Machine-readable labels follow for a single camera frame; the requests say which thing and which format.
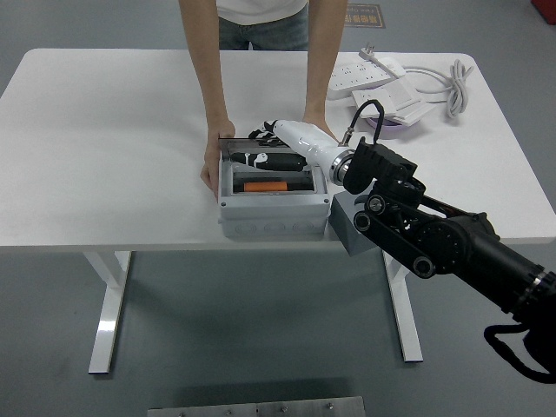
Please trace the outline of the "person's left hand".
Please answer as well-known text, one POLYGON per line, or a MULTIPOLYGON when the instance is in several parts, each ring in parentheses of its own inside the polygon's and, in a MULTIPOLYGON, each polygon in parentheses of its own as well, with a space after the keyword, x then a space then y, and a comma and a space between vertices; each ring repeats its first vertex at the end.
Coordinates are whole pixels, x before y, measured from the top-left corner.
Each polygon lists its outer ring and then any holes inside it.
POLYGON ((325 120, 325 117, 323 115, 309 115, 309 114, 306 114, 306 115, 303 116, 302 121, 305 122, 305 123, 309 123, 309 124, 312 124, 312 125, 316 126, 318 129, 322 130, 328 136, 330 136, 334 140, 336 140, 336 137, 335 137, 334 133, 328 127, 328 125, 326 123, 326 120, 325 120))

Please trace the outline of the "person's right hand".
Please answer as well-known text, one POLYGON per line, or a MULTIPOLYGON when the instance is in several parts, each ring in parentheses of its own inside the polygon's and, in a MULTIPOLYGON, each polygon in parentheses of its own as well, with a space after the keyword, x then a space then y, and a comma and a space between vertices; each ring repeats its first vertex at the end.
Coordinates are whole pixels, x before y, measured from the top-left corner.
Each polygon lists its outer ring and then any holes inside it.
POLYGON ((215 197, 218 196, 219 186, 220 140, 234 136, 235 125, 227 117, 208 121, 207 143, 200 177, 215 197))

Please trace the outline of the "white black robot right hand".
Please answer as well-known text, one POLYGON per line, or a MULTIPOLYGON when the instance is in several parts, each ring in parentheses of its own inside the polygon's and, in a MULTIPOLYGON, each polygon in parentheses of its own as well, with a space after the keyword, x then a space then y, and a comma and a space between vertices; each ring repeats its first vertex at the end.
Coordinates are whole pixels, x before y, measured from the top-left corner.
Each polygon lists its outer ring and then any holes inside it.
POLYGON ((329 169, 333 174, 354 154, 352 149, 341 147, 326 132, 306 122, 266 121, 259 129, 253 131, 249 138, 264 141, 277 139, 292 150, 292 153, 243 150, 229 156, 233 162, 256 169, 300 172, 311 165, 329 169))

